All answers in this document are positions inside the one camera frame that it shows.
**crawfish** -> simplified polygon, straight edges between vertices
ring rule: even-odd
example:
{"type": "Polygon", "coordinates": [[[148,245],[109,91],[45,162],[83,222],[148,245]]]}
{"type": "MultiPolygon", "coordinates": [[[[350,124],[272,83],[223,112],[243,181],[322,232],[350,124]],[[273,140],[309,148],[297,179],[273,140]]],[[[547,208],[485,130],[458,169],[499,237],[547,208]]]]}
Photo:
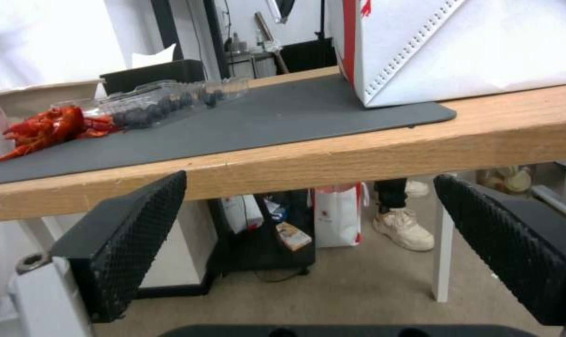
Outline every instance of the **crawfish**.
{"type": "Polygon", "coordinates": [[[81,108],[75,105],[52,108],[14,124],[3,132],[6,139],[15,140],[15,149],[0,156],[0,161],[76,138],[102,137],[116,131],[110,117],[86,118],[81,108]]]}

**white bag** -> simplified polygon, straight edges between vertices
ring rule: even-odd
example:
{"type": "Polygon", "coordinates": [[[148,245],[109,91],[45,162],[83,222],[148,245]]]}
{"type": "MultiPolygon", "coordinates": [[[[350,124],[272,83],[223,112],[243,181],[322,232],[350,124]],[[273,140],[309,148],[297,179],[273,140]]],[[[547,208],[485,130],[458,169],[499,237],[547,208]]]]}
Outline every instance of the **white bag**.
{"type": "Polygon", "coordinates": [[[360,213],[368,205],[364,183],[313,190],[314,232],[317,247],[355,246],[362,240],[360,213]]]}
{"type": "Polygon", "coordinates": [[[221,198],[221,202],[225,218],[235,234],[262,226],[264,218],[252,194],[221,198]]]}
{"type": "Polygon", "coordinates": [[[566,0],[328,0],[367,107],[566,84],[566,0]]]}

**gray mat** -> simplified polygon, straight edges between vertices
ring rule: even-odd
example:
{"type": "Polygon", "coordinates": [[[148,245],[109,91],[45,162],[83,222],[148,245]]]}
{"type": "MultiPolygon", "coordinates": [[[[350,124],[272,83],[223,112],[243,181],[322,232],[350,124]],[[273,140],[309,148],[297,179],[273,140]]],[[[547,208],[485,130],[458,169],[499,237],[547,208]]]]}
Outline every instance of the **gray mat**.
{"type": "Polygon", "coordinates": [[[0,183],[441,122],[436,103],[365,109],[340,75],[251,89],[145,130],[76,140],[0,162],[0,183]]]}

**beige sneaker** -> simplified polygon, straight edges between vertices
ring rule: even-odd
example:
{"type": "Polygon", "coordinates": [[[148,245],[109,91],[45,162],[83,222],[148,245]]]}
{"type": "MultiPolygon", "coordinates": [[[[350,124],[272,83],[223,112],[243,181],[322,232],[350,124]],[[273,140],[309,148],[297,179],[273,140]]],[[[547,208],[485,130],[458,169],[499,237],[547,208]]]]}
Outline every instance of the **beige sneaker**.
{"type": "Polygon", "coordinates": [[[422,198],[428,194],[428,183],[408,180],[406,183],[406,194],[410,198],[422,198]]]}
{"type": "Polygon", "coordinates": [[[411,251],[430,251],[435,246],[433,235],[418,224],[416,213],[406,208],[392,208],[388,213],[377,214],[372,226],[411,251]]]}

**beige carpet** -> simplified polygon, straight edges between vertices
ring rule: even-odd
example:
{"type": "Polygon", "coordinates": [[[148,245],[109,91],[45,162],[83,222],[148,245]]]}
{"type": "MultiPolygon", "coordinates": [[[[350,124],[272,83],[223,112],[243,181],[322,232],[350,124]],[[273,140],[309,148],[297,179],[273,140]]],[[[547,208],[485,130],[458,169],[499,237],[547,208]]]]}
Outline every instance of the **beige carpet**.
{"type": "MultiPolygon", "coordinates": [[[[433,230],[435,197],[409,200],[433,230]]],[[[156,336],[190,324],[503,324],[540,336],[560,328],[539,323],[520,305],[456,232],[450,301],[431,295],[432,252],[401,249],[371,229],[355,248],[319,250],[310,275],[266,284],[253,273],[215,282],[203,297],[134,301],[125,319],[97,324],[99,336],[156,336]]]]}

